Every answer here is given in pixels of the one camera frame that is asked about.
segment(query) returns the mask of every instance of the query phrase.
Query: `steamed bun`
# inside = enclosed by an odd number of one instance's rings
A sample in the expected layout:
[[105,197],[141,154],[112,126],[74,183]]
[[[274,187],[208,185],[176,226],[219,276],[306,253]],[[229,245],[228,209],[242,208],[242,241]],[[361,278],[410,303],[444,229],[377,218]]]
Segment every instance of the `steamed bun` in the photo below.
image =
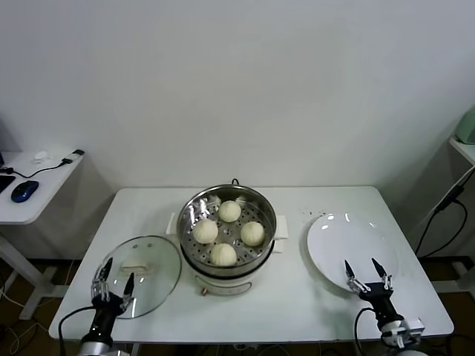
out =
[[202,244],[212,243],[217,237],[217,224],[213,220],[201,220],[193,229],[193,237]]
[[255,221],[248,222],[240,230],[240,238],[248,246],[260,245],[265,236],[264,227]]
[[211,250],[211,263],[216,266],[233,266],[238,261],[234,248],[227,243],[220,243]]
[[225,223],[232,223],[233,221],[239,219],[240,206],[235,201],[228,200],[227,202],[221,204],[217,214]]

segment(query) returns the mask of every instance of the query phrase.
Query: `blue mouse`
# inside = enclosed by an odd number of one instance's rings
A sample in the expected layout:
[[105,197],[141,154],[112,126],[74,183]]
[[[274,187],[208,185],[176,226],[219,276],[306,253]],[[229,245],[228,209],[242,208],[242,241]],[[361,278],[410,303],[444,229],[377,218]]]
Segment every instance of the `blue mouse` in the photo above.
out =
[[35,190],[38,188],[39,182],[35,180],[27,180],[26,182],[18,184],[15,189],[12,191],[12,201],[14,202],[25,202]]

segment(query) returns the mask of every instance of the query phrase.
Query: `floor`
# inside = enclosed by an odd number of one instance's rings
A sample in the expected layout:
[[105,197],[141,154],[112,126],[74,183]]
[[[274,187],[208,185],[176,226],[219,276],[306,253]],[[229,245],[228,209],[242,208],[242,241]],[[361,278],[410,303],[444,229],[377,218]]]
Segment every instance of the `floor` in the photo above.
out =
[[[456,278],[456,272],[451,268],[450,263],[446,262],[424,262],[422,264],[425,271],[431,280],[452,280]],[[39,270],[44,270],[46,265],[35,264]],[[59,270],[56,273],[53,281],[57,284],[65,283],[69,265],[60,265]],[[76,272],[77,266],[73,266],[71,269],[68,281],[70,282]],[[4,280],[10,275],[11,269],[9,266],[0,261],[0,272]],[[15,283],[11,286],[7,295],[16,300],[19,303],[25,303],[28,296],[32,292],[32,286],[24,280],[22,277],[18,277]],[[455,325],[456,334],[464,334],[475,339],[475,302],[471,296],[466,293],[459,294],[442,294],[441,300],[448,310],[452,321]],[[46,329],[50,325],[56,310],[59,308],[60,300],[46,300],[46,304],[37,309],[35,318]],[[11,326],[16,334],[27,331],[35,322],[25,321],[18,323],[18,316],[21,311],[19,306],[16,306],[2,298],[0,300],[0,324],[3,326]],[[4,327],[0,326],[0,355],[10,355],[10,347],[15,341],[13,334],[7,331]],[[446,355],[445,338],[431,338],[425,340],[422,344],[422,348],[429,355]],[[373,343],[363,343],[364,349],[371,349]],[[466,356],[475,355],[475,344],[469,340],[465,340],[461,337],[453,337],[451,340],[452,356]],[[244,351],[236,350],[234,346],[216,345],[210,346],[176,346],[176,345],[144,345],[141,348],[141,356],[172,356],[172,355],[197,355],[197,356],[261,356],[267,355],[280,355],[285,356],[286,352],[289,355],[325,355],[325,356],[353,356],[356,355],[352,343],[325,343],[325,344],[286,344],[280,346],[260,346],[257,350],[246,349]],[[41,328],[33,327],[24,337],[21,339],[19,345],[19,351],[15,355],[28,356],[28,355],[58,355],[59,343],[50,339],[47,332]],[[74,356],[79,351],[79,345],[77,343],[66,344],[67,354]]]

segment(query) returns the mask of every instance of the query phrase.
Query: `white desk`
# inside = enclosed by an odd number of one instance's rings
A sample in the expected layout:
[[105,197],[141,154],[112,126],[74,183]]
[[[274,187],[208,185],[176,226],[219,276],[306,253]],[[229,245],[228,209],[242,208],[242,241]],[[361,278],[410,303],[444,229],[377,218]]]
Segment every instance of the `white desk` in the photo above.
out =
[[[123,189],[115,197],[86,253],[53,322],[91,304],[90,285],[97,266],[114,246],[132,237],[165,236],[170,216],[200,189]],[[425,335],[446,335],[453,324],[434,288],[379,192],[371,187],[258,188],[276,214],[286,216],[289,239],[283,254],[272,255],[266,272],[245,294],[201,296],[191,269],[183,273],[170,298],[158,309],[135,320],[118,320],[118,343],[284,343],[352,340],[358,311],[368,306],[354,294],[326,281],[309,261],[307,230],[319,212],[358,211],[391,236],[400,258],[392,301],[407,318],[420,317]],[[91,325],[92,311],[74,315],[63,324],[63,335],[79,340]],[[361,339],[379,339],[371,313],[361,317]]]
[[[64,152],[64,155],[56,155],[55,159],[49,159],[40,165],[36,165],[32,163],[32,158],[35,156],[34,152],[2,153],[5,161],[4,166],[13,167],[25,176],[39,169],[58,165],[67,154],[69,152]],[[16,179],[0,193],[0,225],[27,225],[35,221],[81,160],[82,157],[69,165],[41,172],[35,175],[35,177],[30,178],[30,180],[38,181],[39,187],[29,200],[22,203],[13,202],[10,195],[18,184],[28,179],[15,175]],[[41,274],[2,235],[0,235],[0,258],[15,270],[5,283],[5,292],[15,280],[16,272],[20,273],[21,276],[35,286],[35,290],[20,314],[20,319],[31,319],[43,297],[64,296],[67,286],[54,286],[50,282],[51,277],[56,272],[56,268],[48,267],[44,274]]]

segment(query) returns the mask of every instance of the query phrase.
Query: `green appliance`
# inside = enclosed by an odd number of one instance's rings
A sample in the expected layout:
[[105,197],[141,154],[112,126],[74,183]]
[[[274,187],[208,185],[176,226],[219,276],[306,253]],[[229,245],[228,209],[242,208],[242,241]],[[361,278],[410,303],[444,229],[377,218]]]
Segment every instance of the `green appliance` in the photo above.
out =
[[458,141],[475,145],[475,108],[471,108],[460,120],[455,137]]

